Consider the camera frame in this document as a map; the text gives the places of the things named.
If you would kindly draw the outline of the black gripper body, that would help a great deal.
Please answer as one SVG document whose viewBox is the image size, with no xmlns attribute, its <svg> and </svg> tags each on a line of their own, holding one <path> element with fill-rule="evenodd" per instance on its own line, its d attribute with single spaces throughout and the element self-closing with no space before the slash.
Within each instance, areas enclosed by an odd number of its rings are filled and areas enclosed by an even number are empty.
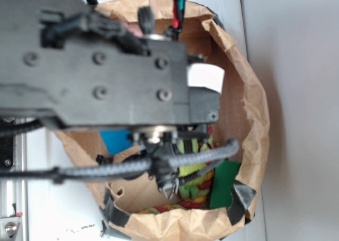
<svg viewBox="0 0 339 241">
<path fill-rule="evenodd" d="M 1 134 L 214 123 L 221 88 L 188 81 L 200 64 L 82 0 L 1 0 L 1 117 L 31 119 Z"/>
</svg>

